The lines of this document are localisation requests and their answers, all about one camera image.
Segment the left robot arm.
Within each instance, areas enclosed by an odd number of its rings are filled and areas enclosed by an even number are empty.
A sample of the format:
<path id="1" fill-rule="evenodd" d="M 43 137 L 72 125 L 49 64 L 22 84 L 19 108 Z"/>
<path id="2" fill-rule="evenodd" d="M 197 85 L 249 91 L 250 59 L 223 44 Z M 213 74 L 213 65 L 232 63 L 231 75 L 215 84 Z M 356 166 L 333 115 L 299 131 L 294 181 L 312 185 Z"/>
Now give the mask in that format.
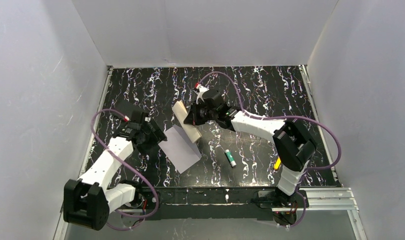
<path id="1" fill-rule="evenodd" d="M 92 117 L 91 132 L 104 147 L 104 151 L 85 173 L 77 180 L 68 180 L 63 189 L 63 220 L 96 231 L 107 225 L 112 212 L 118 212 L 120 207 L 127 204 L 141 208 L 141 215 L 130 215 L 140 221 L 157 211 L 160 200 L 155 187 L 139 171 L 126 163 L 126 159 L 135 151 L 144 153 L 167 140 L 156 121 L 143 109 L 132 108 L 126 113 L 109 109 L 109 112 L 120 119 L 119 126 L 109 142 L 105 143 L 95 130 L 98 114 Z M 121 166 L 135 173 L 149 187 L 153 196 L 150 197 L 140 184 L 133 180 L 121 181 L 110 188 L 109 184 Z"/>

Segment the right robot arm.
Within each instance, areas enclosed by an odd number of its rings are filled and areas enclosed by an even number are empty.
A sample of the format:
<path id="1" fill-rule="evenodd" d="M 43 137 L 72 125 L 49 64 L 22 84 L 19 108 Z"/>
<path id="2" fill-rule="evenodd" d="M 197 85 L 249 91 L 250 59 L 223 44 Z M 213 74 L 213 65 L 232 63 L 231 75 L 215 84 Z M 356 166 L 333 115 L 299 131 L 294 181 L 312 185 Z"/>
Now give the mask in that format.
<path id="1" fill-rule="evenodd" d="M 255 135 L 273 142 L 281 160 L 282 171 L 276 194 L 292 197 L 308 162 L 317 150 L 317 143 L 298 119 L 266 120 L 250 116 L 236 106 L 229 106 L 219 91 L 202 85 L 194 88 L 196 100 L 182 120 L 186 126 L 200 126 L 209 121 L 233 132 Z"/>

